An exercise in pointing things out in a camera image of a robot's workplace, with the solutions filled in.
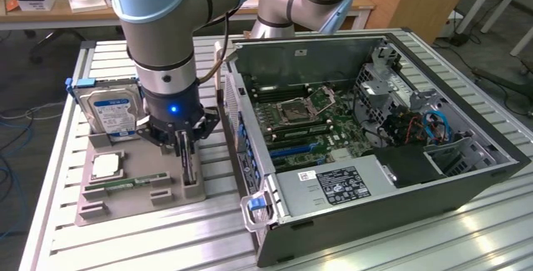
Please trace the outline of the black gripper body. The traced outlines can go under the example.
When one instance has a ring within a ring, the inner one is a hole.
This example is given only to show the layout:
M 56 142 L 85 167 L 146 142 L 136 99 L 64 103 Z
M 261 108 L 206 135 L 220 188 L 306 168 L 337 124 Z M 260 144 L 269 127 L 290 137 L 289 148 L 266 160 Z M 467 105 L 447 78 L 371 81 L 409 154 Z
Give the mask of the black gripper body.
M 173 94 L 161 94 L 142 89 L 149 115 L 157 120 L 193 126 L 204 116 L 204 107 L 198 96 L 198 86 L 190 85 Z

